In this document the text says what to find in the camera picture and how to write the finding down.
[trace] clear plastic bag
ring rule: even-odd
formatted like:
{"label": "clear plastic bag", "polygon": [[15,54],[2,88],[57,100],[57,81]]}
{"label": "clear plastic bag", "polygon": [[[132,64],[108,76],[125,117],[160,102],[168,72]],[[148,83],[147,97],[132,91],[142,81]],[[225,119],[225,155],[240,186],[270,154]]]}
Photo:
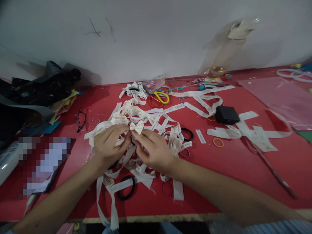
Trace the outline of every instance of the clear plastic bag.
{"label": "clear plastic bag", "polygon": [[312,95],[307,91],[281,77],[238,82],[295,130],[312,130]]}
{"label": "clear plastic bag", "polygon": [[159,75],[154,77],[153,79],[147,80],[143,82],[143,85],[145,85],[147,88],[149,88],[151,91],[155,91],[157,87],[163,86],[165,84],[165,76]]}

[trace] table edge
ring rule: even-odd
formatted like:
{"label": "table edge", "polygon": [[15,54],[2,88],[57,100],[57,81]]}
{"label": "table edge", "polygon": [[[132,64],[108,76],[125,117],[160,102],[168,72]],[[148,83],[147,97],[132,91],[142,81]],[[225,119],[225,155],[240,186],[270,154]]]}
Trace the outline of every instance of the table edge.
{"label": "table edge", "polygon": [[[307,220],[312,221],[312,209],[295,210]],[[129,216],[118,217],[120,223],[158,223],[158,222],[207,222],[210,220],[227,221],[228,217],[223,213],[208,214],[170,214],[170,215],[147,215],[147,216]],[[94,224],[101,223],[100,218],[84,218],[84,219],[68,219],[67,223],[85,223]]]}

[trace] red table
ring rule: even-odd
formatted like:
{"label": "red table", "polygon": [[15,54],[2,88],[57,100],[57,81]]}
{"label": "red table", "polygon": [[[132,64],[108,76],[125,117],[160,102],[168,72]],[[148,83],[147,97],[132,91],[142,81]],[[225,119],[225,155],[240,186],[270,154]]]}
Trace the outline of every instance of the red table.
{"label": "red table", "polygon": [[[274,72],[277,68],[235,71],[233,80],[248,79],[249,77],[265,78],[276,76]],[[185,81],[166,81],[169,86],[179,86]],[[71,155],[60,166],[52,190],[62,184],[66,179],[79,170],[89,159],[90,145],[88,140],[84,140],[84,134],[93,130],[95,126],[106,121],[111,115],[117,102],[124,102],[130,97],[124,95],[121,99],[118,96],[126,84],[110,84],[89,87],[82,95],[78,96],[70,110],[63,114],[59,121],[61,124],[49,136],[44,137],[71,137],[75,139]],[[187,88],[186,91],[195,91],[196,87]],[[247,120],[247,125],[260,125],[264,130],[276,130],[275,126],[266,113],[266,107],[251,93],[243,87],[218,92],[224,100],[225,106],[233,106],[237,113],[255,111],[259,117]],[[185,98],[187,102],[204,111],[204,108],[192,97]],[[170,96],[170,101],[164,108],[179,104],[176,97]],[[77,133],[76,119],[78,110],[84,107],[87,110],[88,130]],[[149,104],[139,106],[143,110],[152,109]],[[211,122],[206,118],[188,108],[183,108],[168,114],[172,119],[178,121],[181,127],[186,127],[194,132],[193,147],[188,148],[191,156],[185,160],[223,173],[239,181],[242,181],[264,193],[272,196],[276,200],[286,204],[293,209],[312,208],[312,146],[296,133],[282,139],[270,139],[271,143],[278,149],[276,152],[265,153],[266,158],[278,171],[281,177],[287,181],[293,191],[304,199],[294,200],[286,190],[277,182],[269,168],[262,161],[259,155],[254,153],[244,138],[223,139],[224,147],[217,148],[213,145],[213,136],[207,135],[208,128],[222,127],[216,122]],[[201,144],[195,133],[195,129],[200,129],[207,144]],[[123,169],[115,183],[130,174],[127,169]],[[159,173],[154,179],[151,190],[148,190],[142,183],[136,186],[134,195],[127,201],[116,199],[118,216],[123,221],[128,217],[128,221],[156,221],[156,220],[182,220],[182,219],[203,219],[209,218],[208,214],[218,213],[214,207],[204,197],[193,191],[188,186],[184,187],[184,201],[174,201],[173,195],[167,196],[161,193],[161,179]],[[18,199],[18,189],[22,186],[15,169],[6,182],[0,187],[0,221],[16,221],[23,217],[26,201]],[[35,201],[38,204],[46,195],[41,195]],[[106,217],[111,212],[111,197],[102,188],[100,206]],[[82,199],[77,204],[69,218],[71,220],[84,219],[85,222],[100,222],[98,219],[96,206],[96,183],[90,187]]]}

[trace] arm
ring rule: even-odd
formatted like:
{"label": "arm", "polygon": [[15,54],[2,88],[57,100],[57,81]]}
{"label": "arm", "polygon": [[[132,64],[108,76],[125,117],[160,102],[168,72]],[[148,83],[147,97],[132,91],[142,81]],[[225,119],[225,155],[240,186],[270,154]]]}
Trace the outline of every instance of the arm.
{"label": "arm", "polygon": [[94,138],[95,155],[72,177],[33,208],[13,228],[21,233],[56,233],[90,185],[118,160],[129,146],[130,132],[122,145],[114,147],[129,126],[115,125]]}
{"label": "arm", "polygon": [[235,179],[173,156],[165,139],[150,130],[132,131],[150,154],[137,145],[137,154],[149,167],[200,193],[241,226],[280,220],[305,220],[270,196]]}

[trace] black box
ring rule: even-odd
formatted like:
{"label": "black box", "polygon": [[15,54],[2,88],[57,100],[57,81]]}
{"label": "black box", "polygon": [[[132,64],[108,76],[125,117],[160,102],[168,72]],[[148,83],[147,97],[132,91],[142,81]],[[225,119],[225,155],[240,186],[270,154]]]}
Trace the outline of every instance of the black box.
{"label": "black box", "polygon": [[214,116],[215,120],[221,124],[233,125],[240,121],[234,107],[218,106]]}

